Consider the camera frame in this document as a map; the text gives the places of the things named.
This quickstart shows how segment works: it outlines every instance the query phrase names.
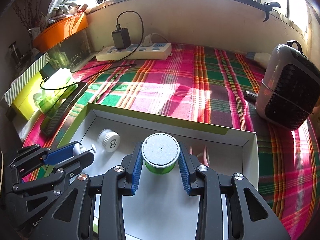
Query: orange plastic lid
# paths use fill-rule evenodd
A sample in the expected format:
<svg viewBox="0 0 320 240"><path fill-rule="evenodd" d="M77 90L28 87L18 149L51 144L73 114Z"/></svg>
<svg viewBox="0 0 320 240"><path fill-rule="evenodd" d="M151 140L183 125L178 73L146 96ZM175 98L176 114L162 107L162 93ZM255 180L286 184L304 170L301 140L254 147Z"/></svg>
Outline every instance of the orange plastic lid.
<svg viewBox="0 0 320 240"><path fill-rule="evenodd" d="M59 42L88 27L85 13L78 13L65 18L45 29L33 41L33 46L41 53L45 53Z"/></svg>

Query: cylindrical container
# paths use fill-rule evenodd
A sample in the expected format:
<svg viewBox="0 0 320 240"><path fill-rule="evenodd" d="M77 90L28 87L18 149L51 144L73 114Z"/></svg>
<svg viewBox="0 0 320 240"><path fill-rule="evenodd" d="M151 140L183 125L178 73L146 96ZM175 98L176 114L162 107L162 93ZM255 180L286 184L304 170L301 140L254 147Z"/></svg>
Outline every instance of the cylindrical container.
<svg viewBox="0 0 320 240"><path fill-rule="evenodd" d="M144 140L141 153L149 171L166 174L174 168L180 154L180 146L171 135L155 133Z"/></svg>
<svg viewBox="0 0 320 240"><path fill-rule="evenodd" d="M104 129L98 135L98 143L107 152L114 152L119 147L120 135L110 129Z"/></svg>

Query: white power strip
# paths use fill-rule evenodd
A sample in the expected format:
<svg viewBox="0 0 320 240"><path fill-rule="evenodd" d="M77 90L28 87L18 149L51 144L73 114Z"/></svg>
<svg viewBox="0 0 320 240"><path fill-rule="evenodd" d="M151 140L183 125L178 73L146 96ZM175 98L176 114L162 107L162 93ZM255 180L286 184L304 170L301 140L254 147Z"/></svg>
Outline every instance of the white power strip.
<svg viewBox="0 0 320 240"><path fill-rule="evenodd" d="M138 44L132 44L126 49L107 47L96 54L97 61L119 60L129 55ZM140 46L126 59L167 59L171 54L171 43L153 43L150 47Z"/></svg>

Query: electrical outlet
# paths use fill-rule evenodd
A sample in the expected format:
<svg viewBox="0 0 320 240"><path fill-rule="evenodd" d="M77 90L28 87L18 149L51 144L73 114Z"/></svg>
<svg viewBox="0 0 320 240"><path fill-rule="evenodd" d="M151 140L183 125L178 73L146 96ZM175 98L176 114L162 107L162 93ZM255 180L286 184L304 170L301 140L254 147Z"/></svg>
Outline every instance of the electrical outlet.
<svg viewBox="0 0 320 240"><path fill-rule="evenodd" d="M165 47L167 43L156 43L154 47Z"/></svg>

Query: black cable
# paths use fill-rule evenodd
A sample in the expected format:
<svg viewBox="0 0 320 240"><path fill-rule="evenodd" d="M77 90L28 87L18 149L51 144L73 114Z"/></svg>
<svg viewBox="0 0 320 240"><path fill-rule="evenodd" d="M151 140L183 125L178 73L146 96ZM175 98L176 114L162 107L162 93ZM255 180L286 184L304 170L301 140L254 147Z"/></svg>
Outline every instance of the black cable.
<svg viewBox="0 0 320 240"><path fill-rule="evenodd" d="M142 35L141 35L140 42L139 42L138 46L137 46L131 53L129 53L127 56L125 56L125 57L123 57L123 58L121 58L121 59L115 60L115 61L113 61L113 62L109 62L109 63L117 63L117 62L119 62L119 61L122 61L122 60L126 59L127 57L131 56L131 55L140 47L140 45L142 44L143 35L144 35L144 25L143 25L143 20L142 20L140 14L138 14L136 11L124 11L124 12L120 13L119 16L118 16L118 18L117 18L116 28L117 28L117 29L121 29L120 24L119 24L119 22L118 22L118 21L119 21L119 17L120 17L121 15L123 15L124 13L127 13L127 12L136 13L136 14L139 16L139 18L140 18L141 27L142 27ZM73 71L73 72L71 72L71 73L76 73L76 72L79 72L79 71L81 71L81 70L87 70L87 69L91 69L91 68L98 67L98 66L102 66L102 65L106 65L106 64L108 64L108 63L98 64L98 65L91 66L91 67L85 68L85 69L79 69L79 70ZM137 65L137 64L128 64L128 65L123 65L122 67L125 67L125 66L136 66L136 65ZM112 67L112 68L108 68L108 69L103 70L103 71L99 71L99 72L95 73L94 75L91 75L91 76L89 76L89 77L87 77L87 78L85 78L85 79L83 79L83 80L81 80L81 81L73 82L71 85L68 85L68 86L63 87L63 88L48 89L48 88L42 87L43 83L44 83L48 78L50 78L50 77L47 77L47 78L45 78L45 79L41 82L40 87L41 87L43 90L61 90L61 89L69 88L69 87L72 87L72 86L78 84L79 82L83 82L84 80L87 80L88 78L93 77L93 76L95 76L95 75L97 75L97 74L99 74L99 73L103 73L103 72L105 72L105 71L108 71L108 70L110 70L110 69L114 69L114 68L117 68L117 67L121 67L121 65L120 65L120 66L115 66L115 67Z"/></svg>

